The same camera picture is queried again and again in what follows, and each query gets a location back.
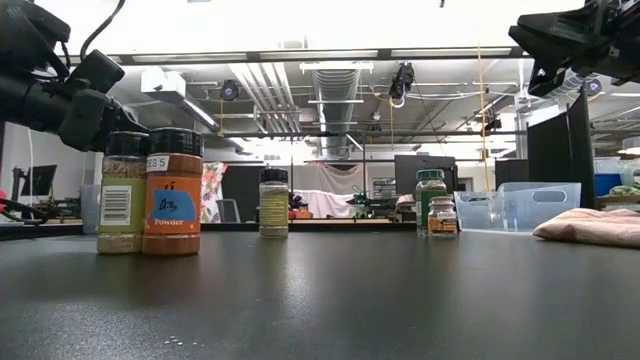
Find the white label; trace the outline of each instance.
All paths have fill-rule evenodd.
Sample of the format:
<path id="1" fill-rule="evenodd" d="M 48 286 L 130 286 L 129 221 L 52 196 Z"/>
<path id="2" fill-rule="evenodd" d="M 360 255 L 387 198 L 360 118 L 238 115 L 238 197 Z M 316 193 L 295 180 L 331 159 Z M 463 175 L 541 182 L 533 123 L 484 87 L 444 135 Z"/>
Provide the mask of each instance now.
<path id="1" fill-rule="evenodd" d="M 147 172 L 167 171 L 169 168 L 169 156 L 149 156 L 147 158 Z"/>
<path id="2" fill-rule="evenodd" d="M 449 219 L 455 219 L 455 218 L 456 218 L 455 213 L 438 213 L 438 220 L 449 220 Z"/>
<path id="3" fill-rule="evenodd" d="M 100 225 L 129 226 L 131 224 L 131 186 L 102 187 Z"/>

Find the barcode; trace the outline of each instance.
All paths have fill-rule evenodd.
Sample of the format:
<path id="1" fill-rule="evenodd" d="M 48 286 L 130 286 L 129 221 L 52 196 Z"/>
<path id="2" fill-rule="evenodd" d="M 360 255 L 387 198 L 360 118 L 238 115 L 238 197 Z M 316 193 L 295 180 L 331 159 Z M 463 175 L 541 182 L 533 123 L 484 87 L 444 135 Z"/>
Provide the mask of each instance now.
<path id="1" fill-rule="evenodd" d="M 131 186 L 104 186 L 100 206 L 100 225 L 129 226 Z"/>

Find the glass jar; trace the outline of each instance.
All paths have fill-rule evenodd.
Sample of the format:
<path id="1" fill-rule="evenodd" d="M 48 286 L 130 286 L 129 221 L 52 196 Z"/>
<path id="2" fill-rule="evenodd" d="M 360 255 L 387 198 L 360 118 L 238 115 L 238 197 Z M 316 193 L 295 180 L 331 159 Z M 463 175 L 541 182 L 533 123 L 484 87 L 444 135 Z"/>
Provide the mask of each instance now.
<path id="1" fill-rule="evenodd" d="M 447 195 L 447 185 L 444 183 L 444 171 L 440 169 L 420 170 L 416 178 L 416 228 L 419 236 L 427 236 L 431 198 Z"/>
<path id="2" fill-rule="evenodd" d="M 455 238 L 458 235 L 458 221 L 453 198 L 448 196 L 436 196 L 431 198 L 429 207 L 429 237 L 430 238 Z"/>
<path id="3" fill-rule="evenodd" d="M 102 160 L 100 254 L 138 253 L 144 232 L 147 134 L 117 131 L 109 134 Z"/>
<path id="4" fill-rule="evenodd" d="M 260 172 L 260 236 L 289 236 L 289 173 L 281 169 Z"/>
<path id="5" fill-rule="evenodd" d="M 147 201 L 142 252 L 192 255 L 200 251 L 202 135 L 160 128 L 149 135 Z"/>

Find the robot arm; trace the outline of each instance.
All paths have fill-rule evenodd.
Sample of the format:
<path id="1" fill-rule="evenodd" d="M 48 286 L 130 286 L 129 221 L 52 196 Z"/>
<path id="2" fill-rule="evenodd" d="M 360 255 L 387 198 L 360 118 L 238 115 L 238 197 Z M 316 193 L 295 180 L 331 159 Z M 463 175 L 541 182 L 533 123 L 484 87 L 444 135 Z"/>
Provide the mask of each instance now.
<path id="1" fill-rule="evenodd" d="M 57 134 L 80 151 L 104 150 L 113 131 L 148 132 L 106 95 L 124 76 L 109 57 L 94 50 L 69 73 L 69 61 L 65 65 L 53 49 L 70 33 L 67 24 L 32 2 L 0 0 L 0 121 Z M 34 73 L 49 66 L 57 76 Z"/>
<path id="2" fill-rule="evenodd" d="M 569 68 L 610 76 L 617 86 L 640 82 L 638 16 L 635 0 L 587 0 L 578 10 L 521 16 L 509 36 L 535 59 L 529 93 L 555 90 Z"/>

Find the blue bin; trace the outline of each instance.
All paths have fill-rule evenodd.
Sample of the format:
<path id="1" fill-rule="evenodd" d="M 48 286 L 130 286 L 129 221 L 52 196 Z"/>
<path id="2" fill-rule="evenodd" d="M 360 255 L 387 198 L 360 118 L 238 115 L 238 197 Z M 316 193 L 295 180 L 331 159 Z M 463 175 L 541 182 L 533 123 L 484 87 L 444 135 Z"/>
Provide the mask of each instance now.
<path id="1" fill-rule="evenodd" d="M 620 185 L 620 174 L 596 174 L 596 196 L 607 196 L 609 190 Z"/>

